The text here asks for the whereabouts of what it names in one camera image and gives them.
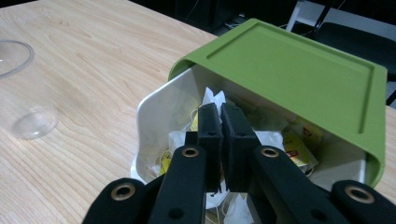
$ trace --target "green lid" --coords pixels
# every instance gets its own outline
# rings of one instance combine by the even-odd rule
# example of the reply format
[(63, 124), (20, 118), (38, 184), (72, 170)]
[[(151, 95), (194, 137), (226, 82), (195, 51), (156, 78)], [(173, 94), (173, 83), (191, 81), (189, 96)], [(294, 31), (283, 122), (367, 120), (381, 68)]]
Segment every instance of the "green lid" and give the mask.
[(249, 20), (180, 59), (169, 79), (201, 66), (368, 153), (366, 184), (385, 163), (385, 67)]

